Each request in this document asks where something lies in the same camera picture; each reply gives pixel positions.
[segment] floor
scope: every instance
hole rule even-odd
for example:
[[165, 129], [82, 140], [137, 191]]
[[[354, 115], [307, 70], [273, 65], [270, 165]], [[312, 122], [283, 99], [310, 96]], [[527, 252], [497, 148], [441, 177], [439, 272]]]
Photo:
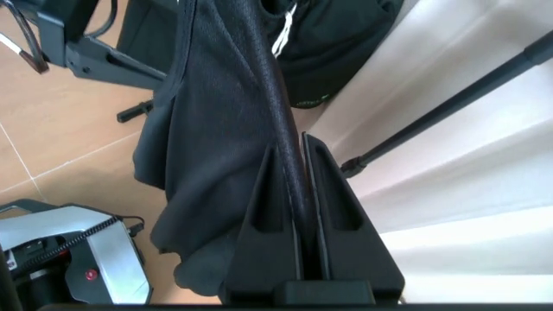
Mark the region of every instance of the floor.
[[[125, 5], [126, 0], [119, 0], [116, 24], [101, 37], [112, 46]], [[89, 27], [98, 27], [108, 12], [109, 1], [100, 0]], [[27, 47], [6, 9], [0, 10], [0, 29]], [[159, 256], [149, 241], [165, 199], [161, 190], [133, 178], [131, 155], [144, 117], [119, 124], [115, 116], [148, 99], [151, 92], [76, 79], [58, 67], [41, 76], [4, 45], [0, 68], [0, 205], [29, 198], [140, 215], [147, 230], [137, 237], [137, 244], [155, 288], [152, 302], [217, 303], [216, 298], [177, 288], [173, 268], [178, 256]]]

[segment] white cord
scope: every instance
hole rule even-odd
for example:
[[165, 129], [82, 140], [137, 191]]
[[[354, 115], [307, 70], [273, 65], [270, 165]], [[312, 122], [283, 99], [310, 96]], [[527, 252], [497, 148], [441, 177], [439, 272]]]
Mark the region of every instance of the white cord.
[[286, 22], [284, 23], [283, 31], [281, 31], [280, 35], [278, 35], [278, 38], [272, 48], [275, 58], [283, 52], [284, 47], [288, 43], [288, 36], [290, 34], [290, 29], [292, 28], [292, 22], [294, 21], [294, 13], [296, 12], [296, 8], [297, 3], [294, 4], [294, 7], [290, 11], [286, 12]]
[[19, 48], [12, 40], [10, 40], [3, 33], [0, 33], [0, 42], [3, 43], [6, 47], [10, 48], [10, 50], [16, 52], [16, 54], [19, 54], [21, 52], [21, 48]]

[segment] white curtain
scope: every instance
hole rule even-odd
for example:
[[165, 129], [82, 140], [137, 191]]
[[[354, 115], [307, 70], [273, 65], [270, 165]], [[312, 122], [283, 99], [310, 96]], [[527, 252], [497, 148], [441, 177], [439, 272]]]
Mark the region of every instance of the white curtain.
[[[411, 3], [332, 103], [295, 111], [338, 163], [553, 30], [550, 0]], [[407, 302], [553, 301], [553, 61], [349, 181], [405, 275]]]

